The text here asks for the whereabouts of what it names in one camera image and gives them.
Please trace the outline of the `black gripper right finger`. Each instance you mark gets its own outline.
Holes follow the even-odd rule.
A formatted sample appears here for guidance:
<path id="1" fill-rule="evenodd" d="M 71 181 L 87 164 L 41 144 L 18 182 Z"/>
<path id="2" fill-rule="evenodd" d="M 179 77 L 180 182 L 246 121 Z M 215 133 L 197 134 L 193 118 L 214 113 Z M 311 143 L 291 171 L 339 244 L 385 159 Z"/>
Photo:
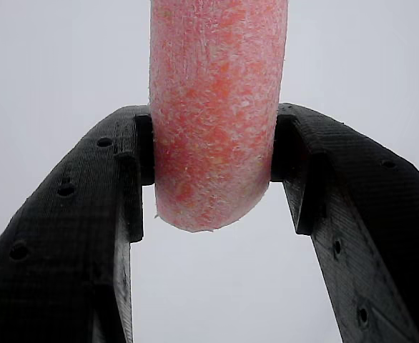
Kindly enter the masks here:
<path id="1" fill-rule="evenodd" d="M 419 171 L 368 136 L 281 104 L 271 180 L 311 238 L 344 342 L 419 342 Z"/>

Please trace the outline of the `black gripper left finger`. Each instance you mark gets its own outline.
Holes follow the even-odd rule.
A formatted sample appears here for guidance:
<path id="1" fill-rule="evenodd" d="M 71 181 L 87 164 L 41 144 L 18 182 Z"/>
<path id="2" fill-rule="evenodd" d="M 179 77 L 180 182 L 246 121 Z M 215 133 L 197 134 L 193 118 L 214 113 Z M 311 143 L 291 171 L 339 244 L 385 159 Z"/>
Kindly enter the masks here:
<path id="1" fill-rule="evenodd" d="M 130 245 L 154 181 L 147 106 L 116 110 L 0 235 L 0 342 L 131 342 Z"/>

